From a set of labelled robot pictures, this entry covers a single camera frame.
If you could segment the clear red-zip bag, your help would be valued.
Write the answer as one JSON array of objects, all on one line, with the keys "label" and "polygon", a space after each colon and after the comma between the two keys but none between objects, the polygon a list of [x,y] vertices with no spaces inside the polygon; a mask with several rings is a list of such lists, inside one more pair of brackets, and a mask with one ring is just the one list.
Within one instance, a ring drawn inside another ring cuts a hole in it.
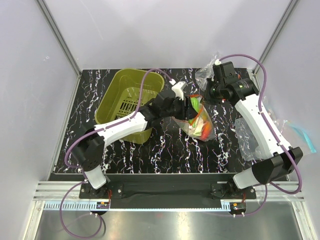
[{"label": "clear red-zip bag", "polygon": [[201,103],[202,96],[200,94],[189,95],[191,105],[197,115],[189,120],[180,120],[174,117],[173,120],[177,123],[189,137],[207,142],[216,138],[216,133],[212,120]]}]

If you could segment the white toy cauliflower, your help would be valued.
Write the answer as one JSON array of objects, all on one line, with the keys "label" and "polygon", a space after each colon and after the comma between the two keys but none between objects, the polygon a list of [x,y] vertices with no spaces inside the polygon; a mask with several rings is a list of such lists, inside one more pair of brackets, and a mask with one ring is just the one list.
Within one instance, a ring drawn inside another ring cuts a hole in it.
[{"label": "white toy cauliflower", "polygon": [[204,125],[205,123],[201,118],[197,119],[197,121],[194,122],[192,128],[190,129],[190,133],[195,136],[201,136]]}]

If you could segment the red orange toy mango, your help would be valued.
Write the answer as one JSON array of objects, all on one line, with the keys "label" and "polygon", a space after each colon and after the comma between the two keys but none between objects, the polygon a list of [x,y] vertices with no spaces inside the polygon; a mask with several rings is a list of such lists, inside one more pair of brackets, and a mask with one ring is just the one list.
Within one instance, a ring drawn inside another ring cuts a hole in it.
[{"label": "red orange toy mango", "polygon": [[212,127],[210,125],[205,125],[203,128],[202,128],[202,132],[201,132],[201,138],[203,140],[207,140],[210,138],[212,134]]}]

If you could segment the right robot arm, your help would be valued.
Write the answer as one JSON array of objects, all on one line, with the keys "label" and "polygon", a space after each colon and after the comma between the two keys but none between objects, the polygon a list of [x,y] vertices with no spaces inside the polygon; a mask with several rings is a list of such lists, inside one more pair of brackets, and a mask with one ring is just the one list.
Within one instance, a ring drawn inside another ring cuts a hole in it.
[{"label": "right robot arm", "polygon": [[210,105],[229,102],[241,114],[253,133],[261,152],[261,161],[235,174],[227,185],[228,195],[239,198],[245,189],[266,185],[292,173],[303,157],[300,147],[292,145],[280,133],[265,107],[254,82],[240,79],[231,61],[216,60],[213,77],[207,79],[204,102]]}]

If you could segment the clear bag under arm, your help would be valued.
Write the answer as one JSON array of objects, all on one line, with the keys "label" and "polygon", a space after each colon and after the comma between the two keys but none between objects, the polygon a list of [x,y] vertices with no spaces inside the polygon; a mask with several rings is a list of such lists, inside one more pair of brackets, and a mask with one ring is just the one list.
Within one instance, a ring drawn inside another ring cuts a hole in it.
[{"label": "clear bag under arm", "polygon": [[242,158],[246,162],[260,160],[259,144],[245,119],[243,117],[236,119],[234,127]]}]

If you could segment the yellow green toy mango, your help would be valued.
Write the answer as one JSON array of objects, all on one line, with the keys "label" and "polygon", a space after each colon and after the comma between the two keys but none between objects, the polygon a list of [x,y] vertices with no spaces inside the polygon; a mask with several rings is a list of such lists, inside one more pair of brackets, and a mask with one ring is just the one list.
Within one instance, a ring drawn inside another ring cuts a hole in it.
[{"label": "yellow green toy mango", "polygon": [[199,117],[203,120],[203,122],[209,122],[211,119],[210,119],[210,116],[208,115],[208,113],[206,111],[202,111],[199,115]]}]

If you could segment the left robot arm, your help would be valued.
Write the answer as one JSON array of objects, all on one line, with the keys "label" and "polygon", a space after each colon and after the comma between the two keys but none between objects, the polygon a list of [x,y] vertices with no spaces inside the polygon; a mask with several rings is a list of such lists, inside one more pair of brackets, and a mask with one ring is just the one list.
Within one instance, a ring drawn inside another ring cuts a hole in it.
[{"label": "left robot arm", "polygon": [[101,168],[105,147],[131,134],[148,130],[164,118],[188,121],[196,116],[191,97],[176,96],[171,90],[161,92],[127,116],[85,128],[84,135],[71,145],[68,153],[79,164],[84,182],[90,185],[90,192],[97,198],[103,198],[108,193],[107,183],[110,181]]}]

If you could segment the olive green plastic basket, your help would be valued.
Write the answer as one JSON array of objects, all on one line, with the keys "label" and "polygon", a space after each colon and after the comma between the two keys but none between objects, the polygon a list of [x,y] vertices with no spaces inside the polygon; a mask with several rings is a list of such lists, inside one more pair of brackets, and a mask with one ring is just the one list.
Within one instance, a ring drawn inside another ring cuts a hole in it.
[{"label": "olive green plastic basket", "polygon": [[[95,113],[96,129],[125,118],[136,110],[138,102],[144,105],[162,91],[164,78],[158,73],[151,72],[142,82],[145,73],[145,70],[126,68],[114,75]],[[129,129],[129,123],[127,121],[99,132],[99,135],[104,137],[105,145],[109,146],[117,140],[143,144],[150,138],[152,132],[150,128],[130,135],[125,133],[125,130]]]}]

